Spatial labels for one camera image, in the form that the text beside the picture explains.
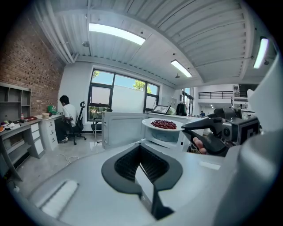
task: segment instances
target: black railing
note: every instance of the black railing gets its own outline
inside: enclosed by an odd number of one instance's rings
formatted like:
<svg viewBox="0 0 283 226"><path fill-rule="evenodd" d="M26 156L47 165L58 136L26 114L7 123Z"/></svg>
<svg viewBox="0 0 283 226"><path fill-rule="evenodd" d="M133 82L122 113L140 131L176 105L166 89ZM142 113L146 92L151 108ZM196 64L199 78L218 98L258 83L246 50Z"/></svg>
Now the black railing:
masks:
<svg viewBox="0 0 283 226"><path fill-rule="evenodd" d="M219 99L230 99L233 97L233 91L221 91L221 92L202 92L199 93L199 99L214 99L214 98L219 98Z"/></svg>
<svg viewBox="0 0 283 226"><path fill-rule="evenodd" d="M220 92L201 92L199 99L230 99L233 97L233 91L220 91ZM248 97L247 92L235 93L235 97Z"/></svg>

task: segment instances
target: office chair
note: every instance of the office chair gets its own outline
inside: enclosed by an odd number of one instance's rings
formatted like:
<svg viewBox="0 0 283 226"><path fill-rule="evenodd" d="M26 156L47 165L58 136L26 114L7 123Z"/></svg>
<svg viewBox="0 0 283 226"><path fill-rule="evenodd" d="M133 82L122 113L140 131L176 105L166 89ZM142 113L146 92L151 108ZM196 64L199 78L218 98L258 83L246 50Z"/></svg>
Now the office chair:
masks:
<svg viewBox="0 0 283 226"><path fill-rule="evenodd" d="M80 114L78 116L78 119L76 121L76 126L72 127L72 124L71 124L71 120L73 120L72 118L70 118L68 120L68 123L69 123L69 126L70 126L70 135L72 137L74 137L74 145L76 145L76 139L75 137L83 137L84 140L86 140L87 138L85 136L82 136L81 135L81 131L84 129L84 125L83 125L83 117L81 117L82 115L82 112L83 112L83 108L85 107L85 102L82 101L80 103Z"/></svg>
<svg viewBox="0 0 283 226"><path fill-rule="evenodd" d="M92 128L92 133L96 139L97 143L100 143L100 141L97 141L97 136L96 136L96 132L102 132L102 124L98 124L99 122L101 122L102 120L97 120L98 118L93 118L93 124L91 125Z"/></svg>

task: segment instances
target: brick wall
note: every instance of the brick wall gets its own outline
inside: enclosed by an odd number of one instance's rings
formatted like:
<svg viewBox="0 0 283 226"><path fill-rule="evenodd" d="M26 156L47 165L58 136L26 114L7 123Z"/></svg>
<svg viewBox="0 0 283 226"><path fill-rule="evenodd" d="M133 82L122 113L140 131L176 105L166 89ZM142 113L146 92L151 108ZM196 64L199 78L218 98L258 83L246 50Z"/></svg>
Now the brick wall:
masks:
<svg viewBox="0 0 283 226"><path fill-rule="evenodd" d="M57 106L64 66L33 12L25 11L2 46L0 81L31 88L31 115L38 115Z"/></svg>

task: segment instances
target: wall light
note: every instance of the wall light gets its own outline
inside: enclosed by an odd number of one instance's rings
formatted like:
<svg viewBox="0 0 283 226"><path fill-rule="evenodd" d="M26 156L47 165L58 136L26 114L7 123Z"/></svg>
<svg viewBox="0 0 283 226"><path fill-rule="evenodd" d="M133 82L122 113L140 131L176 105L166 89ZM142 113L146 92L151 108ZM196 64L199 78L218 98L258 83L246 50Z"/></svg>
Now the wall light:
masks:
<svg viewBox="0 0 283 226"><path fill-rule="evenodd" d="M260 68L267 48L268 48L268 39L261 37L261 39L260 39L260 49L258 50L256 61L255 61L255 64L253 65L253 68Z"/></svg>
<svg viewBox="0 0 283 226"><path fill-rule="evenodd" d="M135 42L139 45L142 45L145 42L145 39L142 37L139 37L133 33L130 33L128 31L125 31L119 28L115 28L112 26L106 26L106 25L96 24L96 23L89 23L88 30L101 32L105 34L112 34L112 35L127 39L129 41Z"/></svg>
<svg viewBox="0 0 283 226"><path fill-rule="evenodd" d="M191 77L191 74L182 66L177 60L173 60L171 62L176 68L178 68L184 75L187 77Z"/></svg>

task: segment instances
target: gray floor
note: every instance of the gray floor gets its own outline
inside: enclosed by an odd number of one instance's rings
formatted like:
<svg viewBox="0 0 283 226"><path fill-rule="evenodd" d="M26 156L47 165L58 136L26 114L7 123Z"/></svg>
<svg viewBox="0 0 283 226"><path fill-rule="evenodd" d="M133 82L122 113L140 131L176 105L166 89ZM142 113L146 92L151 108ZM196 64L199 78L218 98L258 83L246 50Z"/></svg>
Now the gray floor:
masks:
<svg viewBox="0 0 283 226"><path fill-rule="evenodd" d="M104 149L102 143L96 143L93 134L84 134L87 140L83 138L76 139L77 145L73 141L68 141L65 144L59 144L52 152L46 152L41 159L28 157L22 165L17 168L23 181L15 181L16 185L20 188L20 193L24 197L28 197L33 189L40 185L44 180L54 175L59 170L67 166L67 158L77 156L79 158L97 154Z"/></svg>

